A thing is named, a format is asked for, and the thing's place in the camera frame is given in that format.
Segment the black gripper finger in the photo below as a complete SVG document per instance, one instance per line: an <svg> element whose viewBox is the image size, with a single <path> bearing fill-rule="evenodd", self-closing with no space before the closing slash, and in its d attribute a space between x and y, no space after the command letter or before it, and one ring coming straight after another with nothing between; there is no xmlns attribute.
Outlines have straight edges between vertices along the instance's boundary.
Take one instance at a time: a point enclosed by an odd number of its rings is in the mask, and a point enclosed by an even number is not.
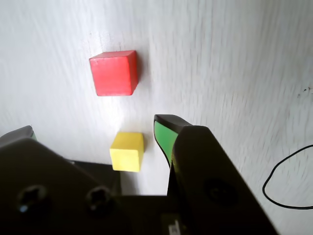
<svg viewBox="0 0 313 235"><path fill-rule="evenodd" d="M109 189L34 138L25 126L0 139L3 235L125 235Z"/></svg>
<svg viewBox="0 0 313 235"><path fill-rule="evenodd" d="M154 137L170 168L167 194L193 235L274 235L276 230L208 127L154 116Z"/></svg>

